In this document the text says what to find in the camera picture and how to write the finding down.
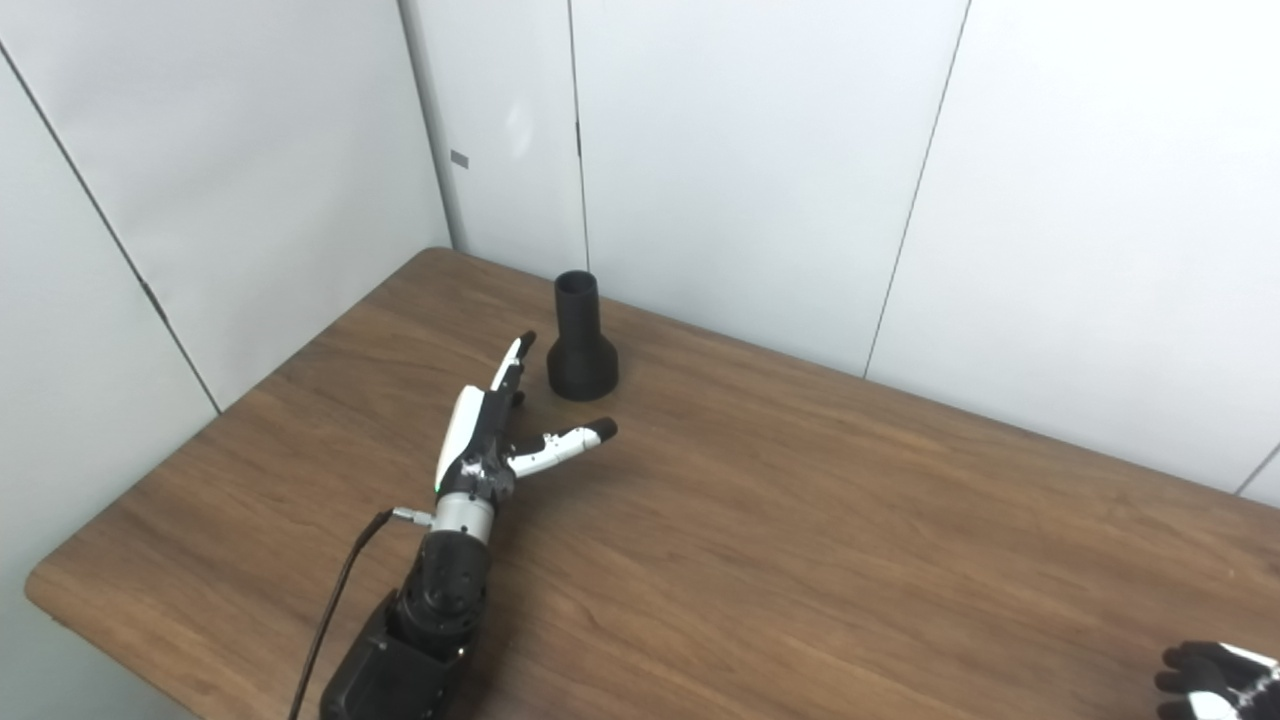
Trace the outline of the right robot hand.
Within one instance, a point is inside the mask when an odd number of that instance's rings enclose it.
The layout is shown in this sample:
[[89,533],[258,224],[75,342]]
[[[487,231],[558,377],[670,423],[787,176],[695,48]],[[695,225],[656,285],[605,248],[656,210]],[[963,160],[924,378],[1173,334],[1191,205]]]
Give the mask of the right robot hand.
[[1276,659],[1217,642],[1187,641],[1162,652],[1155,685],[1171,700],[1160,719],[1277,719]]

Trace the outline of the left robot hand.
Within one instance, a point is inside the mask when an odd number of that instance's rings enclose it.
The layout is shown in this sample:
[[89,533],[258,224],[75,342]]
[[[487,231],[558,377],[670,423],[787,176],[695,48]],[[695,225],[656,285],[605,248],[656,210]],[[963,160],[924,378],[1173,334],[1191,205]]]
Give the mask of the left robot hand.
[[509,415],[524,401],[525,357],[536,338],[532,331],[517,337],[486,388],[465,386],[460,392],[436,464],[439,509],[452,495],[497,507],[515,492],[517,479],[567,462],[618,433],[614,419],[604,416],[530,439],[508,437]]

